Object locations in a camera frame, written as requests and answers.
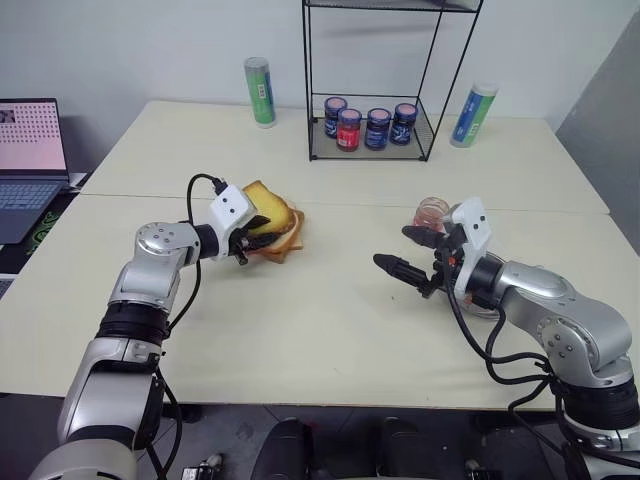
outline white table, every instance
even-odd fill
[[[195,203],[197,220],[208,202]],[[441,295],[426,301],[371,261],[383,252],[431,264],[431,252],[400,233],[412,207],[297,203],[305,248],[284,265],[204,262],[200,294],[164,344],[180,401],[504,408],[526,392],[493,383]],[[638,257],[608,216],[488,215],[496,253],[561,273],[615,306],[637,335]],[[80,195],[0,302],[0,391],[64,395],[136,229],[184,217],[182,199]],[[193,274],[183,270],[174,314]],[[491,323],[468,321],[484,341]],[[538,346],[508,326],[496,352],[521,350]],[[632,356],[640,371],[637,345]]]
[[[189,178],[206,172],[236,184],[259,178],[296,202],[415,208],[430,195],[478,195],[490,209],[608,213],[543,120],[488,119],[470,149],[449,145],[454,120],[427,163],[309,162],[303,110],[281,109],[262,130],[247,107],[154,101],[82,193],[184,197]],[[195,196],[210,189],[199,185]]]

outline black wire rack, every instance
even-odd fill
[[[309,138],[309,160],[419,160],[427,161],[431,153],[433,142],[440,130],[440,125],[444,113],[449,104],[449,99],[453,92],[455,82],[460,72],[460,67],[471,41],[473,30],[478,20],[478,15],[484,0],[302,0],[302,34],[304,40],[304,63],[305,63],[305,84],[306,84],[306,107],[307,107],[307,132]],[[376,95],[371,93],[351,92],[350,89],[343,91],[316,90],[313,81],[314,58],[313,58],[313,34],[312,34],[312,11],[315,9],[335,9],[337,15],[340,9],[349,10],[377,10],[384,13],[382,15],[392,15],[392,12],[415,12],[416,15],[435,16],[435,28],[430,33],[427,48],[425,48],[425,64],[419,83],[416,85],[415,94],[404,95],[384,94]],[[446,97],[441,103],[442,107],[437,109],[436,114],[428,115],[428,110],[423,104],[423,90],[425,79],[429,68],[429,62],[433,57],[434,50],[438,48],[438,33],[441,30],[443,17],[450,14],[473,15],[470,27],[466,33],[466,39],[462,51],[457,58],[455,72],[448,85]],[[330,96],[343,97],[349,106],[360,108],[363,113],[363,120],[360,129],[360,147],[354,152],[344,152],[336,146],[336,141],[329,138],[324,133],[324,100]],[[408,145],[387,144],[384,150],[369,150],[364,146],[364,134],[366,130],[366,110],[369,108],[382,107],[393,113],[395,105],[398,103],[412,103],[418,109],[418,117],[414,126],[413,136]]]

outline green cylinder can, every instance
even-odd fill
[[[244,73],[256,123],[261,128],[273,127],[276,123],[276,111],[273,107],[269,62],[262,57],[247,58],[244,61]]]

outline red jar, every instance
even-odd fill
[[[362,114],[354,108],[345,108],[338,113],[336,143],[343,152],[354,152],[358,149],[361,120]]]

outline blue cylinder can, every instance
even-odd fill
[[[387,146],[391,112],[384,108],[374,108],[367,114],[367,132],[364,144],[371,150],[382,150]]]
[[[324,133],[327,137],[338,135],[338,112],[347,108],[347,101],[342,97],[329,97],[324,101]]]
[[[418,109],[410,103],[396,105],[389,140],[396,145],[407,145],[411,141],[411,131],[416,123]]]

